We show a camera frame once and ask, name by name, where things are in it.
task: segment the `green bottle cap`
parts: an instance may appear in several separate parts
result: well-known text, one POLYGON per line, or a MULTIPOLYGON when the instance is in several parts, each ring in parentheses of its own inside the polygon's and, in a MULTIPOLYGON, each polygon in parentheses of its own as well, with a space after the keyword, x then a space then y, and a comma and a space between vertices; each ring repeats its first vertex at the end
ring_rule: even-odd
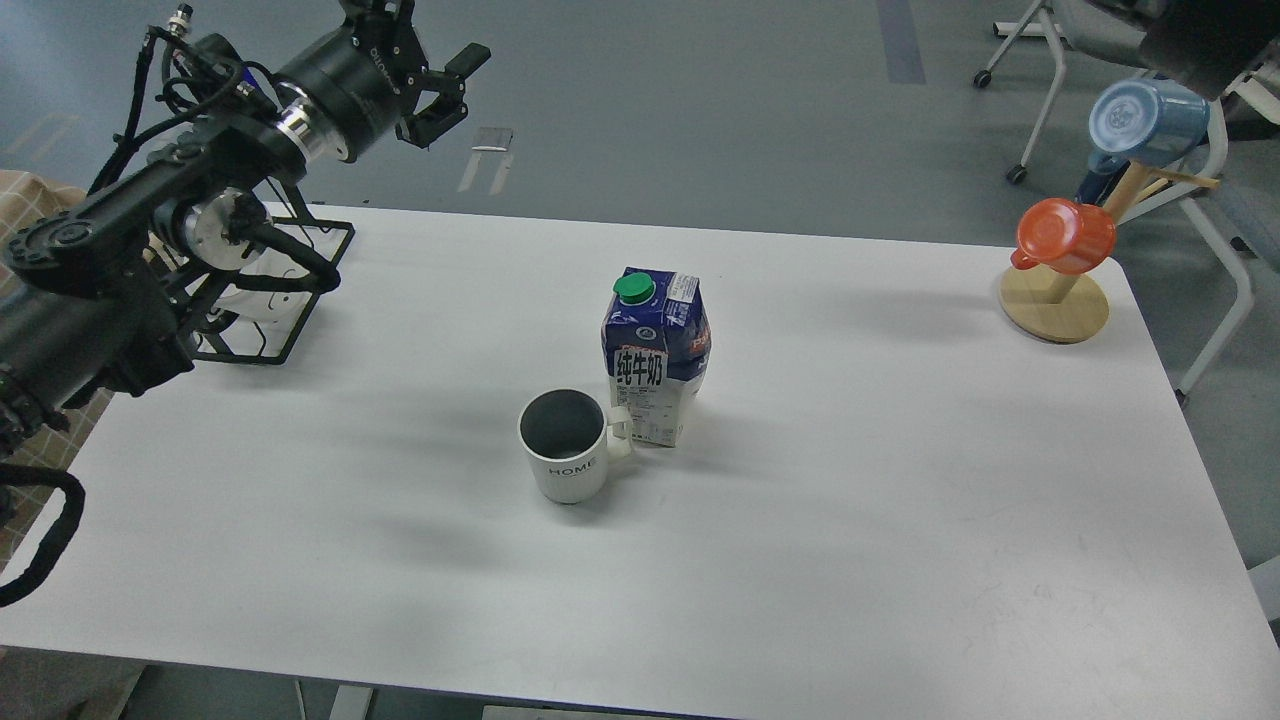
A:
POLYGON ((631 273, 622 275, 613 283, 613 292, 618 293, 623 305, 640 305, 653 297, 653 291, 657 287, 649 273, 631 273))

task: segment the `table leg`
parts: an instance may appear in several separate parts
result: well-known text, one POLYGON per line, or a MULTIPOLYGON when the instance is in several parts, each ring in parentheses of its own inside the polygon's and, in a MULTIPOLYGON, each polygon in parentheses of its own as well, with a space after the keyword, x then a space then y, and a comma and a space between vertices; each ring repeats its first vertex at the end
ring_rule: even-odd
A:
POLYGON ((369 702, 372 697, 374 688, 338 685, 338 697, 333 698, 333 710, 329 711, 329 720, 365 720, 365 716, 369 715, 369 702))

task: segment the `orange mug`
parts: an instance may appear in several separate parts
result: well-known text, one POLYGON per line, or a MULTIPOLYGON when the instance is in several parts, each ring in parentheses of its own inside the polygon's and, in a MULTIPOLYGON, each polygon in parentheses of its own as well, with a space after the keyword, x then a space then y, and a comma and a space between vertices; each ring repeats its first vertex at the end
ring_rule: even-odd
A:
POLYGON ((1032 205, 1018 223, 1018 250, 1011 258, 1019 270, 1044 264, 1064 275, 1097 268, 1116 246, 1116 225, 1097 205, 1050 197, 1032 205))

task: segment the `white table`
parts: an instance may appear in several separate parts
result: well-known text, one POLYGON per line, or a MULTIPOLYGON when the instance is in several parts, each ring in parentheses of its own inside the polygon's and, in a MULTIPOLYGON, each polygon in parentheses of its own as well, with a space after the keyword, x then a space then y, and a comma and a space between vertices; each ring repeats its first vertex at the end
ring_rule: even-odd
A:
POLYGON ((1051 346, 1000 310, 1004 249, 321 215, 358 234, 294 357, 116 398, 0 641, 726 717, 1276 716, 1115 263, 1110 324, 1051 346), (703 278, 708 379, 678 448, 556 506, 516 414, 605 396, 627 264, 703 278))

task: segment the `white mug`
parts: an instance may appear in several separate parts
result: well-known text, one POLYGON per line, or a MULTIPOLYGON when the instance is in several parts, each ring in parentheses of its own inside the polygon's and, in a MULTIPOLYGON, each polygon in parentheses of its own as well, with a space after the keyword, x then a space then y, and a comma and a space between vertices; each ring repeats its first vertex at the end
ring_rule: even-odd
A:
POLYGON ((538 489, 564 505, 595 495, 608 478, 609 462, 631 455, 627 409, 609 407, 605 414, 590 395, 576 389, 553 389, 530 400, 520 413, 518 432, 538 489))

